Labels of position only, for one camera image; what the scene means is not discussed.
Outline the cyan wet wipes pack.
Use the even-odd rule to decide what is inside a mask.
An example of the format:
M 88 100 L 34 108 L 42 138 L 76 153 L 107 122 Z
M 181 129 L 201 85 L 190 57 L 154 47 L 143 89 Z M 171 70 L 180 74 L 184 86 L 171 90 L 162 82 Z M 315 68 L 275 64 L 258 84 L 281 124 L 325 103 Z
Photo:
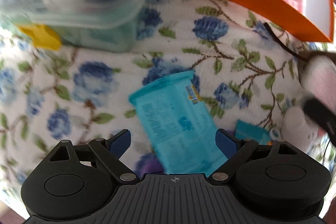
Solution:
M 168 75 L 129 96 L 157 158 L 168 174 L 210 175 L 227 161 L 218 130 L 191 80 L 194 71 Z

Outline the purple fleece cloth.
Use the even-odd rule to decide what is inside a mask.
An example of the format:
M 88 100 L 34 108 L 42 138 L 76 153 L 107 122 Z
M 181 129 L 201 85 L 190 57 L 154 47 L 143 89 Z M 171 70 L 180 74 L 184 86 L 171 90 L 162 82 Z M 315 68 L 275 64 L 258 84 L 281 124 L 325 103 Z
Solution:
M 147 153 L 141 156 L 135 165 L 135 173 L 140 177 L 147 173 L 163 174 L 164 172 L 165 170 L 155 153 Z

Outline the floral knitted white blanket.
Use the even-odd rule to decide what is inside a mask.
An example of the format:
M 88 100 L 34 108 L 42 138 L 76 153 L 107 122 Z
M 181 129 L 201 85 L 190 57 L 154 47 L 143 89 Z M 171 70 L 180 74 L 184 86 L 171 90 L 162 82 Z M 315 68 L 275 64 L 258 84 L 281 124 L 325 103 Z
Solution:
M 62 139 L 83 144 L 127 128 L 123 162 L 153 153 L 128 97 L 194 70 L 193 85 L 218 127 L 282 125 L 303 95 L 297 60 L 267 34 L 265 18 L 226 0 L 146 0 L 127 53 L 34 48 L 1 24 L 1 201 L 26 218 L 21 186 Z

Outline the colourful teal cloth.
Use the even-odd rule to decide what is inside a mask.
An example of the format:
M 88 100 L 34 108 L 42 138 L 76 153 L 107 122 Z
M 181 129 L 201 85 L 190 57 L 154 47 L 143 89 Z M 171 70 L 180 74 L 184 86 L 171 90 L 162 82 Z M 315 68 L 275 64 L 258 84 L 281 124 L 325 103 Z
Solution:
M 255 126 L 241 120 L 237 121 L 235 137 L 237 139 L 252 139 L 261 145 L 272 144 L 268 131 L 259 126 Z

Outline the white plush bunny toy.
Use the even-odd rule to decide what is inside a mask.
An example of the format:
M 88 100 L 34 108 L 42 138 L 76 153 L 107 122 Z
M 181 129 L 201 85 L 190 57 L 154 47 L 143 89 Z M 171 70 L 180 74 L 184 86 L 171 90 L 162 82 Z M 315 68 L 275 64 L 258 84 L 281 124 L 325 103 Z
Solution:
M 303 103 L 316 98 L 335 114 L 335 64 L 326 56 L 310 59 L 303 70 L 300 83 L 303 95 L 296 105 L 286 111 L 281 138 L 305 153 L 324 135 L 331 137 L 331 143 L 335 145 L 335 135 L 329 135 L 303 111 Z

